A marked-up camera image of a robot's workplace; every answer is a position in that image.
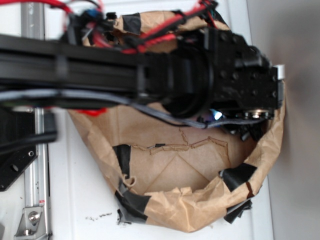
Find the robotic arm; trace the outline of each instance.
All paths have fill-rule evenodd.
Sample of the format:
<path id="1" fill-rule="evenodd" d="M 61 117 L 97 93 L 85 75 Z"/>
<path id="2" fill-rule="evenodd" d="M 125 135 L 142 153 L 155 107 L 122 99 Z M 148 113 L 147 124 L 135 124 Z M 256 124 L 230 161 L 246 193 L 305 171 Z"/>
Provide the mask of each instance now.
<path id="1" fill-rule="evenodd" d="M 0 36 L 3 107 L 100 109 L 124 104 L 172 125 L 202 129 L 226 125 L 234 132 L 234 126 L 239 131 L 272 119 L 282 105 L 284 90 L 277 68 L 242 36 L 215 28 L 213 0 L 200 0 L 189 12 L 178 11 L 141 37 L 125 38 L 124 45 L 105 41 L 102 33 L 112 31 L 113 22 L 100 8 L 77 16 L 64 3 L 51 4 L 69 16 L 60 41 Z M 176 32 L 178 25 L 197 16 L 208 26 Z M 92 31 L 96 46 L 103 49 L 82 46 L 84 31 Z M 146 52 L 149 46 L 170 40 L 177 41 L 174 51 Z M 147 106 L 153 102 L 169 113 Z M 207 110 L 218 111 L 223 118 L 189 119 Z M 54 140 L 41 138 L 42 143 Z"/>

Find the red wire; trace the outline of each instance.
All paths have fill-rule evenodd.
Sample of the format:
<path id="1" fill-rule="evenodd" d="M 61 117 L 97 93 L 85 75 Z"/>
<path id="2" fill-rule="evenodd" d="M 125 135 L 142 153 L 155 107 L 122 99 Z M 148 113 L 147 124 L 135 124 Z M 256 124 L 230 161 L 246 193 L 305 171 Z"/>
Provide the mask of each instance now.
<path id="1" fill-rule="evenodd" d="M 214 18 L 213 18 L 212 15 L 211 15 L 211 12 L 208 11 L 207 13 L 208 13 L 208 16 L 209 16 L 209 18 L 210 18 L 210 20 L 211 20 L 212 26 L 213 26 L 215 29 L 218 29 L 217 26 L 216 26 L 215 20 L 214 20 Z"/>
<path id="2" fill-rule="evenodd" d="M 58 0 L 0 0 L 0 5 L 14 4 L 14 3 L 27 3 L 27 2 L 49 4 L 53 7 L 64 10 L 68 14 L 73 12 L 65 3 Z"/>
<path id="3" fill-rule="evenodd" d="M 94 44 L 99 48 L 112 48 L 113 47 L 112 45 L 108 44 L 103 39 L 102 35 L 97 31 L 93 32 L 92 40 L 93 40 Z"/>
<path id="4" fill-rule="evenodd" d="M 194 7 L 192 10 L 185 12 L 184 15 L 190 16 L 190 15 L 195 14 L 195 13 L 201 11 L 201 10 L 204 10 L 204 9 L 206 9 L 206 6 L 202 4 L 199 7 Z M 166 20 L 162 24 L 158 25 L 157 27 L 149 30 L 147 33 L 142 34 L 140 36 L 140 38 L 145 39 L 145 38 L 149 37 L 150 35 L 153 35 L 153 34 L 159 32 L 159 31 L 161 31 L 162 29 L 166 28 L 170 24 L 173 24 L 174 22 L 179 21 L 181 19 L 183 19 L 183 16 L 177 14 L 174 17 L 169 18 L 168 20 Z"/>
<path id="5" fill-rule="evenodd" d="M 136 48 L 128 48 L 128 49 L 124 49 L 121 52 L 123 54 L 137 54 L 137 53 L 144 53 L 147 48 L 150 48 L 153 45 L 162 43 L 162 42 L 167 42 L 167 41 L 171 41 L 176 39 L 176 35 L 174 35 L 173 33 L 169 33 L 160 37 L 156 37 L 154 39 L 148 40 L 146 42 L 144 42 L 141 45 L 138 45 Z"/>
<path id="6" fill-rule="evenodd" d="M 101 12 L 104 12 L 104 8 L 105 8 L 104 2 L 102 0 L 98 0 L 98 3 L 99 3 Z"/>

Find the white surface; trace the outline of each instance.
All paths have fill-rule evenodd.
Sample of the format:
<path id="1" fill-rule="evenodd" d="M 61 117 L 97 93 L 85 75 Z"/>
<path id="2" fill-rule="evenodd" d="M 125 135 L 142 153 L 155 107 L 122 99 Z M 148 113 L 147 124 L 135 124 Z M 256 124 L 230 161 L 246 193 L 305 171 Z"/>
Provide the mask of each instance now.
<path id="1" fill-rule="evenodd" d="M 252 41 L 285 64 L 282 153 L 269 174 L 275 240 L 320 239 L 320 1 L 248 0 Z"/>
<path id="2" fill-rule="evenodd" d="M 96 162 L 66 111 L 56 110 L 56 117 L 61 134 L 59 141 L 49 145 L 53 240 L 273 239 L 268 181 L 252 200 L 253 209 L 232 225 L 220 219 L 194 233 L 144 224 L 118 225 L 118 205 Z"/>
<path id="3" fill-rule="evenodd" d="M 21 36 L 20 3 L 0 6 L 0 33 Z"/>

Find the metal clamp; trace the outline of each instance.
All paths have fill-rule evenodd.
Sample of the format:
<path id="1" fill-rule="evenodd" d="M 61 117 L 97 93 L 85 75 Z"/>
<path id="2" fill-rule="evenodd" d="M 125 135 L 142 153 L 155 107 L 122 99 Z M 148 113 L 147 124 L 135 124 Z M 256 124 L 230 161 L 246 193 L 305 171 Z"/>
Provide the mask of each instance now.
<path id="1" fill-rule="evenodd" d="M 43 217 L 43 207 L 26 207 L 14 235 L 14 240 L 38 240 L 46 237 L 46 222 Z"/>

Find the black electrical tape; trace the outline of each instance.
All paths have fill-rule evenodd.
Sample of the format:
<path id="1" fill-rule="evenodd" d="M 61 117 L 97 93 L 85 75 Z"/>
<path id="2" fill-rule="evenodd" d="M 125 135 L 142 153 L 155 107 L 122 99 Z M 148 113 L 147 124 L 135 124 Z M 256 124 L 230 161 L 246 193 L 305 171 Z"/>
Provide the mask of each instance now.
<path id="1" fill-rule="evenodd" d="M 118 162 L 123 174 L 126 175 L 126 179 L 130 178 L 130 155 L 131 155 L 131 146 L 129 145 L 119 145 L 114 146 L 113 150 L 118 158 Z"/>

